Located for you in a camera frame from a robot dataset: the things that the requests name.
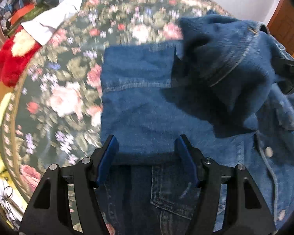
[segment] orange box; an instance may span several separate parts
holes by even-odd
[[[26,13],[29,13],[34,7],[35,5],[29,4],[17,10],[16,13],[14,13],[14,15],[11,17],[11,20],[10,20],[11,25],[13,25],[19,18],[23,17]]]

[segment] screw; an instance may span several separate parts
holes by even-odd
[[[206,158],[205,159],[205,164],[212,164],[212,159],[211,158]]]
[[[238,168],[239,170],[245,170],[245,169],[246,169],[245,165],[243,165],[243,164],[238,164],[238,165],[237,165],[237,168]]]
[[[51,164],[49,166],[49,169],[51,169],[51,170],[55,170],[56,168],[57,168],[57,165],[56,164]]]
[[[82,163],[87,164],[90,162],[90,158],[89,157],[85,157],[82,159]]]

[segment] metal button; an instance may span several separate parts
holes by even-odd
[[[238,164],[238,165],[237,165],[237,168],[238,168],[239,170],[245,170],[245,169],[246,169],[245,165],[243,165],[243,164]]]
[[[89,157],[85,157],[82,159],[82,163],[87,164],[90,162],[90,158]]]
[[[205,159],[205,164],[212,164],[212,159],[211,158],[206,158]]]
[[[271,147],[267,147],[266,148],[266,156],[270,158],[270,157],[272,157],[272,155],[273,155],[272,148]]]
[[[51,169],[51,170],[55,170],[56,168],[57,168],[57,165],[56,164],[51,164],[49,166],[49,169]]]
[[[280,211],[280,214],[278,216],[278,220],[282,221],[284,217],[285,217],[285,210],[283,209]]]

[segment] pink rose pattern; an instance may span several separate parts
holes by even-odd
[[[34,192],[41,178],[40,173],[28,165],[21,165],[20,173],[21,178],[29,186],[30,191]]]
[[[27,77],[20,80],[11,98],[13,108],[7,109],[4,117],[3,159],[10,174],[20,172],[21,180],[16,176],[12,179],[19,191],[29,189],[28,195],[36,188],[44,167],[52,162],[73,163],[85,156],[82,150],[91,153],[96,142],[100,142],[97,130],[103,110],[100,75],[105,47],[179,40],[183,36],[177,20],[182,16],[205,15],[208,9],[230,15],[211,0],[84,1],[79,13],[63,22],[49,43],[30,61],[25,70]],[[25,147],[25,135],[29,133],[35,135],[33,154],[23,153],[22,147],[12,149],[17,144],[11,142],[17,137],[24,140]],[[77,134],[82,148],[77,145]],[[51,140],[53,145],[57,143],[57,153],[61,153],[53,161],[50,156],[55,156],[54,147],[50,147],[50,153],[44,152],[46,142]],[[20,171],[7,164],[13,164],[16,152],[22,160],[13,166],[20,167]],[[74,210],[73,224],[78,224],[75,202],[70,204]]]
[[[59,44],[62,42],[62,41],[65,41],[66,40],[66,30],[64,29],[59,29],[58,31],[56,31],[52,38],[50,39],[50,41],[48,42],[48,44],[52,44],[53,47],[57,47],[59,46]]]
[[[183,38],[182,29],[173,23],[165,24],[163,35],[166,40],[181,40]]]

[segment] white cloth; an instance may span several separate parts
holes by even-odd
[[[5,197],[8,197],[18,206],[21,213],[16,210],[10,203],[4,200]],[[19,196],[12,191],[12,188],[9,186],[9,184],[5,181],[0,179],[0,203],[5,208],[9,209],[11,212],[8,214],[11,220],[18,219],[19,221],[22,220],[23,214],[25,212],[25,209],[22,207],[22,200],[19,198]]]
[[[45,11],[33,20],[21,23],[24,29],[40,44],[45,45],[60,24],[80,9],[82,0],[64,0],[58,6]]]

